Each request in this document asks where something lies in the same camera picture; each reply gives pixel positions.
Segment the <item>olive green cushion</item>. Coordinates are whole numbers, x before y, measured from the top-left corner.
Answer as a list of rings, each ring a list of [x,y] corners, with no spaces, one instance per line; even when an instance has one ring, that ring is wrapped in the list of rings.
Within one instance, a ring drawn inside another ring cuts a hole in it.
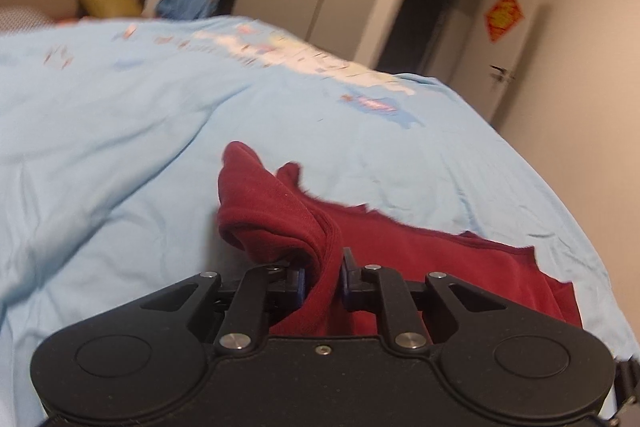
[[[142,7],[137,0],[78,0],[81,9],[96,18],[138,17]]]

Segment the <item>white bedroom door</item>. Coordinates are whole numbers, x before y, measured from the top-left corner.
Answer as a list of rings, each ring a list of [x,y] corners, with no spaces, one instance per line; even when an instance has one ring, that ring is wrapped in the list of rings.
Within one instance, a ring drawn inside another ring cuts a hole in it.
[[[449,86],[486,122],[491,122],[506,95],[509,83],[490,77],[491,65],[514,74],[534,26],[540,0],[518,0],[524,12],[520,20],[497,42],[490,42],[484,15],[497,0],[482,0]]]

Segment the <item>light blue cartoon duvet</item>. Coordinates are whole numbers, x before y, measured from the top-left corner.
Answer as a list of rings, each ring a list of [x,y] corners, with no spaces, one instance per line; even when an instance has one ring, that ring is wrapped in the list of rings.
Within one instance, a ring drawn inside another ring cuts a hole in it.
[[[32,354],[66,325],[247,257],[216,229],[241,141],[303,188],[405,225],[533,247],[614,355],[639,343],[550,186],[439,80],[372,72],[243,17],[112,20],[1,38],[1,421],[43,409]]]

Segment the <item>black white checkered pillow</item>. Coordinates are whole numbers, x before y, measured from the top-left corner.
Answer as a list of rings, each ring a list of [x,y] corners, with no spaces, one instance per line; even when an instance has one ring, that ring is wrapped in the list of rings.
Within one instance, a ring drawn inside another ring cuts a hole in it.
[[[0,9],[0,31],[20,32],[52,26],[54,20],[30,6],[2,6]]]

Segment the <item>red fu door decoration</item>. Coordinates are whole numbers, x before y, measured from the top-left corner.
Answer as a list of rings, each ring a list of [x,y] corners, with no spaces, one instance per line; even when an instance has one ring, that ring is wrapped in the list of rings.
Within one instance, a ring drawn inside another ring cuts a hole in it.
[[[523,18],[518,0],[497,0],[484,15],[489,41],[497,42]]]

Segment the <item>dark red knit garment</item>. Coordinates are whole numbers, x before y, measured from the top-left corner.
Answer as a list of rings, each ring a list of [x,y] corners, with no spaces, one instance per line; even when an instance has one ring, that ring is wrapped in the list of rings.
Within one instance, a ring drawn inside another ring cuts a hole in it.
[[[299,186],[294,162],[269,172],[257,154],[232,142],[218,176],[221,237],[261,265],[286,261],[305,271],[303,306],[271,326],[273,335],[373,335],[375,319],[348,313],[337,295],[343,251],[358,265],[382,265],[418,281],[445,272],[574,326],[582,324],[570,283],[538,269],[532,247],[513,247],[471,232],[452,235],[402,225],[366,206],[323,202]]]

